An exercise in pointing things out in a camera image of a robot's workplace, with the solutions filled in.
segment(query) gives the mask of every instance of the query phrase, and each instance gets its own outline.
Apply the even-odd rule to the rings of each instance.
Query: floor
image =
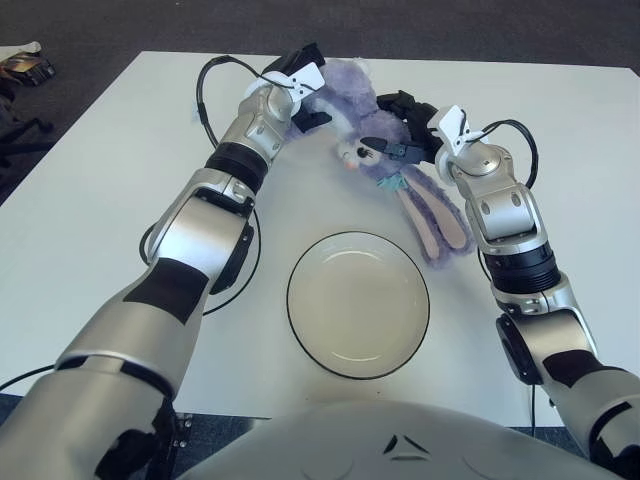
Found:
[[[0,12],[0,45],[38,40],[58,73],[40,87],[16,89],[18,114],[56,126],[38,140],[60,138],[141,50],[282,54],[316,41],[327,56],[602,65],[640,73],[639,0],[0,0]],[[40,159],[21,155],[0,167],[0,203]],[[18,400],[0,395],[0,421]],[[174,474],[250,425],[195,416]],[[538,432],[576,448],[564,429]]]

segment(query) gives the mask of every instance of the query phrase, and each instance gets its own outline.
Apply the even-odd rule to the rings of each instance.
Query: stuffed bunny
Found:
[[[407,124],[379,108],[366,70],[361,60],[329,60],[321,68],[325,87],[305,99],[303,106],[306,111],[331,115],[329,125],[338,137],[336,156],[347,168],[357,169],[381,188],[395,192],[418,234],[425,260],[441,268],[451,254],[471,252],[473,237],[460,210],[421,169],[392,160],[360,142],[364,137],[380,137],[389,143],[411,140]],[[296,135],[291,132],[289,138]]]

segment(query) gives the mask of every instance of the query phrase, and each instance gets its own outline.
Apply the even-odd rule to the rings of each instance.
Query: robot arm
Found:
[[[120,478],[153,454],[207,295],[235,280],[294,109],[323,84],[314,52],[281,59],[264,74],[271,80],[249,88],[205,168],[156,224],[146,272],[98,310],[0,429],[1,478]],[[311,88],[292,95],[291,74]]]
[[[455,184],[505,312],[498,333],[515,375],[541,385],[585,454],[626,478],[640,474],[640,379],[602,365],[567,276],[556,266],[529,188],[507,150],[471,132],[466,114],[438,111],[428,127],[443,141],[435,163]]]

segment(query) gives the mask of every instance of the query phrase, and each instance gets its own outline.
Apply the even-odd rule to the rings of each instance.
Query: wire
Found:
[[[525,127],[522,123],[513,119],[499,120],[497,122],[490,123],[489,125],[487,125],[482,129],[482,131],[484,132],[483,135],[480,135],[479,137],[474,138],[473,140],[467,140],[467,143],[475,143],[479,141],[481,138],[484,138],[490,133],[494,132],[501,125],[509,125],[515,128],[516,130],[518,130],[522,134],[524,139],[527,141],[527,143],[529,144],[529,148],[531,149],[531,170],[529,172],[529,178],[527,179],[527,183],[525,183],[525,185],[527,186],[527,188],[531,189],[533,187],[533,184],[536,182],[536,178],[538,176],[538,161],[539,161],[538,146],[536,145],[536,141],[534,140],[533,135],[531,135],[531,132],[529,131],[529,129]]]
[[[247,288],[247,285],[249,285],[249,283],[253,279],[253,276],[255,275],[256,270],[258,269],[258,264],[260,263],[260,254],[262,253],[262,232],[260,231],[260,220],[258,220],[258,212],[256,212],[255,209],[253,210],[253,217],[256,220],[256,230],[258,231],[258,254],[256,255],[256,263],[253,264],[253,269],[249,274],[249,278],[247,278],[247,281],[244,282],[242,287],[240,287],[240,290],[238,290],[230,299],[228,299],[226,302],[221,303],[217,307],[212,308],[211,310],[207,310],[202,314],[203,317],[211,313],[217,312],[218,310],[226,307],[231,302],[233,302],[244,291],[244,289]]]
[[[149,265],[149,259],[147,258],[147,252],[145,251],[144,247],[145,247],[145,244],[147,243],[147,239],[149,238],[149,235],[151,235],[151,232],[153,231],[155,226],[156,224],[154,223],[144,231],[144,233],[142,234],[142,238],[140,239],[140,243],[138,244],[138,253],[140,254],[140,258],[142,259],[145,265]]]
[[[487,277],[487,280],[489,280],[489,282],[491,282],[491,276],[489,275],[489,272],[487,272],[487,267],[484,266],[484,262],[482,261],[482,257],[480,256],[480,248],[476,248],[476,254],[478,255],[478,263],[480,264],[480,267],[482,267],[482,273],[484,273],[484,276]]]
[[[213,129],[211,128],[211,124],[209,123],[209,116],[207,115],[207,107],[204,104],[202,90],[203,90],[203,87],[204,87],[204,79],[207,76],[207,73],[209,72],[209,70],[211,70],[213,67],[215,67],[217,65],[222,65],[222,64],[225,64],[225,63],[237,63],[238,65],[241,65],[244,68],[246,68],[247,70],[249,70],[249,72],[251,72],[254,77],[261,78],[265,82],[270,83],[271,85],[275,85],[276,87],[286,88],[286,89],[289,89],[289,90],[298,88],[295,85],[283,85],[281,83],[274,82],[273,80],[268,79],[267,77],[265,77],[261,73],[258,73],[248,63],[245,63],[242,60],[239,60],[239,59],[237,59],[235,57],[232,57],[231,55],[222,55],[222,56],[215,57],[215,58],[212,58],[211,60],[209,60],[207,63],[204,64],[204,66],[200,70],[200,73],[198,74],[198,81],[196,82],[196,106],[198,107],[198,116],[200,117],[200,123],[204,127],[204,131],[207,133],[207,136],[209,137],[209,140],[211,141],[211,143],[212,143],[214,148],[218,147],[218,143],[219,142],[218,142],[218,139],[216,138],[215,134],[213,133]],[[311,90],[313,92],[317,92],[317,90],[315,88],[313,88],[310,85],[307,85],[305,83],[301,83],[300,86],[304,87],[304,88],[307,88],[307,89],[309,89],[309,90]]]
[[[33,375],[37,375],[38,373],[46,372],[48,370],[53,370],[54,367],[55,365],[47,365],[46,367],[36,368],[35,370],[31,370],[30,372],[23,373],[18,377],[12,378],[8,382],[5,382],[2,385],[0,385],[0,392],[9,388],[14,383],[18,383],[19,381],[24,380],[25,378],[32,377]]]
[[[531,385],[531,436],[536,438],[536,386]]]

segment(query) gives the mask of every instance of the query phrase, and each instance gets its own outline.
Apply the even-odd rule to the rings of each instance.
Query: plush bunny ear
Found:
[[[413,190],[397,190],[397,193],[420,239],[424,259],[432,267],[444,267],[451,256],[451,252],[442,241],[429,207]]]
[[[475,246],[471,231],[462,213],[444,190],[414,165],[404,167],[402,175],[409,187],[428,206],[448,248],[457,254],[471,252]]]

